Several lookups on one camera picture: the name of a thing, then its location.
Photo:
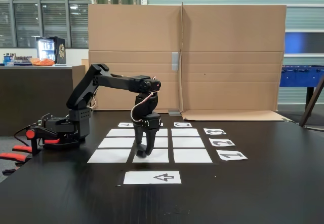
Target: tape strip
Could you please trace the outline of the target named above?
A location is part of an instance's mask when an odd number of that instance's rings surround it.
[[[178,70],[179,69],[179,53],[178,52],[172,52],[172,70]]]

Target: window frame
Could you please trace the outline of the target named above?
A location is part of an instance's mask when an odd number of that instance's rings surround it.
[[[65,16],[66,16],[66,30],[67,30],[67,41],[66,45],[68,48],[75,48],[75,49],[84,49],[88,47],[73,47],[71,43],[71,21],[70,21],[70,5],[77,4],[77,5],[88,5],[92,4],[93,0],[85,0],[85,1],[70,1],[70,0],[63,0],[63,1],[46,1],[46,0],[0,0],[0,4],[8,4],[9,5],[9,12],[11,18],[11,33],[13,39],[13,47],[18,47],[17,42],[17,33],[16,33],[16,19],[15,19],[15,4],[37,4],[37,11],[38,11],[38,22],[39,22],[39,35],[41,37],[44,36],[44,26],[43,26],[43,13],[42,13],[42,5],[46,4],[64,4],[65,5]]]

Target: arrow symbol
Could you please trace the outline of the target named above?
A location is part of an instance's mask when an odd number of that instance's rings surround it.
[[[168,179],[174,179],[174,176],[168,176],[168,174],[165,173],[165,174],[162,174],[160,176],[155,176],[154,178],[167,182]]]

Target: blue foosball table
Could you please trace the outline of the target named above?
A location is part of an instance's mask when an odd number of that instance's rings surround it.
[[[306,108],[323,75],[324,66],[321,65],[284,65],[280,87],[306,87]]]

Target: orange bag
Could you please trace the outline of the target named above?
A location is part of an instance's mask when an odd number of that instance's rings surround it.
[[[54,61],[49,58],[44,58],[40,60],[39,58],[30,58],[29,59],[32,65],[35,66],[52,66],[54,64]]]

